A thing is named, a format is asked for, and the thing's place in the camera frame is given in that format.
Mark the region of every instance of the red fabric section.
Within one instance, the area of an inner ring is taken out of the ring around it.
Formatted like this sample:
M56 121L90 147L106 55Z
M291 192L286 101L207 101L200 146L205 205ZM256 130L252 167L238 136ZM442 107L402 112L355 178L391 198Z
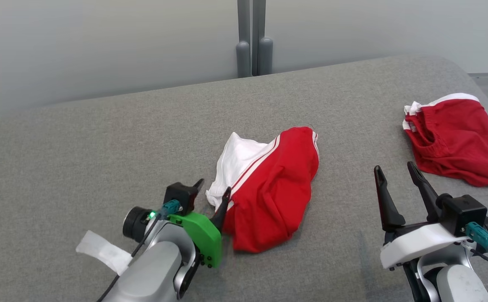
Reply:
M233 248L259 253L292 237L311 199L318 155L310 128L281 133L279 145L233 193L224 231Z
M420 170L488 185L488 115L479 102L447 100L405 120L416 128L405 131Z

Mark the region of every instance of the white tape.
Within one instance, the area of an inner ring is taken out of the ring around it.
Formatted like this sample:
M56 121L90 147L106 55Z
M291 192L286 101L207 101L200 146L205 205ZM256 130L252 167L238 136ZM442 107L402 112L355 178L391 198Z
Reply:
M85 236L76 247L76 252L93 256L104 262L119 276L124 273L128 268L128 264L132 261L132 256L128 252L112 245L109 241L91 231L85 233Z

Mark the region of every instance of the red and white garment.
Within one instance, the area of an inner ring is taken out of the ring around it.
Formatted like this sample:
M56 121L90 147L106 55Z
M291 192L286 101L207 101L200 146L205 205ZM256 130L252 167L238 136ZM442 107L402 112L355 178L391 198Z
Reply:
M268 144L231 134L206 195L217 210L232 187L223 231L233 236L235 250L259 253L298 229L318 169L316 140L307 127L286 130Z
M404 113L420 170L488 185L488 115L476 97L449 94L427 105L413 102Z

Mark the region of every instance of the gray fabric surface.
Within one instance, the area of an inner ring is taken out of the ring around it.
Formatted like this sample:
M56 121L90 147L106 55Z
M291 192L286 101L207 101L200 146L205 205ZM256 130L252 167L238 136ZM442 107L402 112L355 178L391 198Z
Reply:
M202 266L185 301L411 301L401 270L380 265L384 233L373 167L382 166L408 223L426 217L406 162L403 105L453 92L488 100L439 57L390 57L33 109L0 119L0 301L94 301L114 277L76 254L90 229L131 252L121 224L134 205L161 206L165 187L206 179L232 131L269 142L292 126L319 135L313 197L292 240ZM438 193L488 187L427 175ZM199 212L211 213L204 191ZM475 270L488 288L488 264Z

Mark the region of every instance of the gray cylindrical hinge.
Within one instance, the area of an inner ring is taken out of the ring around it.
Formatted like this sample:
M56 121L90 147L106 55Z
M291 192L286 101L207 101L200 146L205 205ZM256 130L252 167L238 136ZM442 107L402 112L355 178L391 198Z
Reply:
M272 73L272 51L274 41L264 36L259 41L257 57L257 75L269 75Z
M251 58L248 42L240 42L236 45L236 67L238 77L251 76Z

